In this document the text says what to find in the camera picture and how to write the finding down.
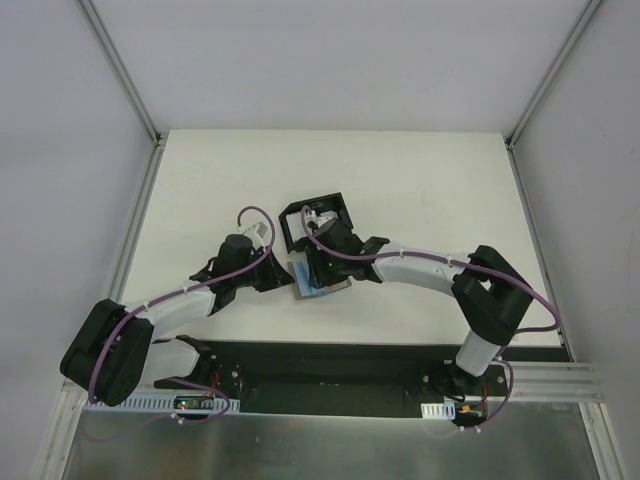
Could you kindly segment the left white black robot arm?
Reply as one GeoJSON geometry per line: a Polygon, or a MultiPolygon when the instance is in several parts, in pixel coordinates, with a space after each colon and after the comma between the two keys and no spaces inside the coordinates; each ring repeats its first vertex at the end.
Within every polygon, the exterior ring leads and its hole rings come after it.
{"type": "Polygon", "coordinates": [[[140,385],[211,387],[212,349],[188,335],[171,332],[220,312],[242,288],[259,293],[293,284],[294,278],[257,239],[230,234],[216,256],[181,287],[128,307],[111,299],[97,302],[60,362],[60,372],[110,407],[140,385]]]}

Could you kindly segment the black plastic card tray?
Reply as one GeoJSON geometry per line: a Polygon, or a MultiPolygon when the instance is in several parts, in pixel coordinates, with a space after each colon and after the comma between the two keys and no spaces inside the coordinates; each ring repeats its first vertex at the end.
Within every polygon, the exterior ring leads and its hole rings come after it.
{"type": "Polygon", "coordinates": [[[340,192],[293,202],[278,215],[278,220],[288,253],[302,253],[311,244],[303,226],[314,233],[329,220],[338,220],[350,231],[353,230],[340,192]]]}

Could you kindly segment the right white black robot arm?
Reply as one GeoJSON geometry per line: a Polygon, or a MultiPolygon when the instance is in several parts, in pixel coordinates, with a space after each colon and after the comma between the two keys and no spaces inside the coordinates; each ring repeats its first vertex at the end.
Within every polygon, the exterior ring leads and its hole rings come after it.
{"type": "Polygon", "coordinates": [[[302,216],[310,282],[316,288],[346,279],[406,284],[453,298],[469,328],[450,369],[452,387],[473,394],[486,370],[516,335],[533,302],[530,285],[494,248],[468,254],[411,250],[384,237],[361,240],[337,218],[302,216]]]}

